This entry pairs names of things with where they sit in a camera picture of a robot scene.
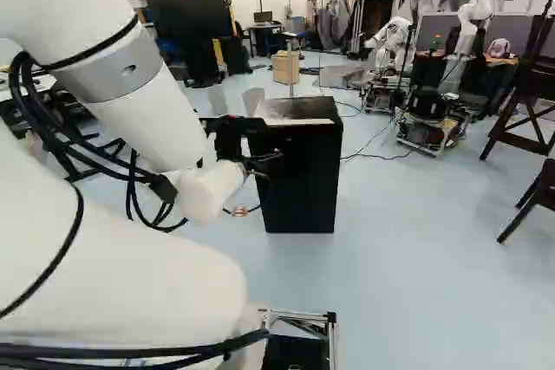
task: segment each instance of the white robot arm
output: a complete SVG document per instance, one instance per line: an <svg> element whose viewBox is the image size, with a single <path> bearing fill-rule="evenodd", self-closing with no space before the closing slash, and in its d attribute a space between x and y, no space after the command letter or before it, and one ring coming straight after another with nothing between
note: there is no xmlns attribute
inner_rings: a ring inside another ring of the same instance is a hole
<svg viewBox="0 0 555 370"><path fill-rule="evenodd" d="M404 17L395 16L365 42L366 48L378 49L375 56L374 70L376 72L381 72L388 67L391 62L389 58L391 52L395 53L395 71L401 71L404 62L405 71L410 71L415 50L412 45L409 45L407 49L409 26L410 21Z"/></svg>
<svg viewBox="0 0 555 370"><path fill-rule="evenodd" d="M0 5L0 37L19 43L157 172L172 172L186 216L206 221L221 212L245 172L225 160L195 169L213 149L127 0ZM2 123L0 146L1 342L171 347L233 335L246 305L235 262L78 198ZM9 310L65 243L55 273Z"/></svg>
<svg viewBox="0 0 555 370"><path fill-rule="evenodd" d="M245 172L229 161L210 164L215 158L203 127L127 0L3 0L2 6L0 36L18 42L155 171L174 172L186 217L208 221L221 212ZM200 159L203 170L196 169Z"/></svg>
<svg viewBox="0 0 555 370"><path fill-rule="evenodd" d="M502 0L470 0L463 4L458 12L460 36L455 53L467 55L473 45L478 28L471 21L482 21L492 17L501 9Z"/></svg>

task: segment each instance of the black box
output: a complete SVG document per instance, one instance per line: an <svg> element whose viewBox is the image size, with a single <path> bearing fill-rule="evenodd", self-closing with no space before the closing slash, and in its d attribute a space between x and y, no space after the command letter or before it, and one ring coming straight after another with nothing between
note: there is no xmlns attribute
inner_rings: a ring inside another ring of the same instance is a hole
<svg viewBox="0 0 555 370"><path fill-rule="evenodd" d="M343 123L333 97L263 101L255 112L268 129L248 136L251 155L280 149L271 179L257 177L269 233L333 233Z"/></svg>

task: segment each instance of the epoxy floor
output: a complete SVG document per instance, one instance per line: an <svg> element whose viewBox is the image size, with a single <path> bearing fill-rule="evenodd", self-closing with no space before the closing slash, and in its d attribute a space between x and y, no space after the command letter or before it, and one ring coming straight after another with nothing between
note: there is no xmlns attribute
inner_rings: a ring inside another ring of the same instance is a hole
<svg viewBox="0 0 555 370"><path fill-rule="evenodd" d="M302 65L318 65L317 54L306 55ZM320 59L322 65L346 62L337 55ZM302 75L297 94L320 94L315 79ZM247 88L264 88L266 97L289 93L265 68L221 87L235 114L245 111ZM205 90L184 92L200 114L210 114ZM323 94L359 105L356 92L324 88ZM344 106L339 111L354 113ZM555 213L538 208L505 246L495 241L543 158L498 144L480 162L493 122L470 126L467 139L440 159L412 153L343 163L333 235L269 235L260 212L247 218L222 213L211 224L187 224L175 233L233 257L248 278L252 302L336 311L341 369L552 370ZM362 113L343 123L343 154L351 154L389 118ZM407 151L384 134L365 152ZM81 188L125 215L123 184L98 177ZM153 198L142 198L154 208ZM249 179L228 208L257 203Z"/></svg>

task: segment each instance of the wooden block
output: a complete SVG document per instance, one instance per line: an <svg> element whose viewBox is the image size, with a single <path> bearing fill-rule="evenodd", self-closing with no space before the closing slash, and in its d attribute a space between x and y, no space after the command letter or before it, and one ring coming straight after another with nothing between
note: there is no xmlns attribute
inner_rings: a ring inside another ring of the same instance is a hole
<svg viewBox="0 0 555 370"><path fill-rule="evenodd" d="M293 84L298 83L299 79L299 53L298 51L291 52L291 81ZM289 60L287 59L287 51L278 51L272 57L274 67L274 81L283 84L289 84Z"/></svg>

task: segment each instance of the black chair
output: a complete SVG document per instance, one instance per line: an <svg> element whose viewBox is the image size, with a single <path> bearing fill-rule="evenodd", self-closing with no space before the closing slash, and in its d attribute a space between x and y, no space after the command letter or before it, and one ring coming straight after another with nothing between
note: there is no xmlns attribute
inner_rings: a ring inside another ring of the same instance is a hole
<svg viewBox="0 0 555 370"><path fill-rule="evenodd" d="M497 242L504 243L537 204L555 211L555 159L545 160L538 177L516 205L519 214L497 237Z"/></svg>

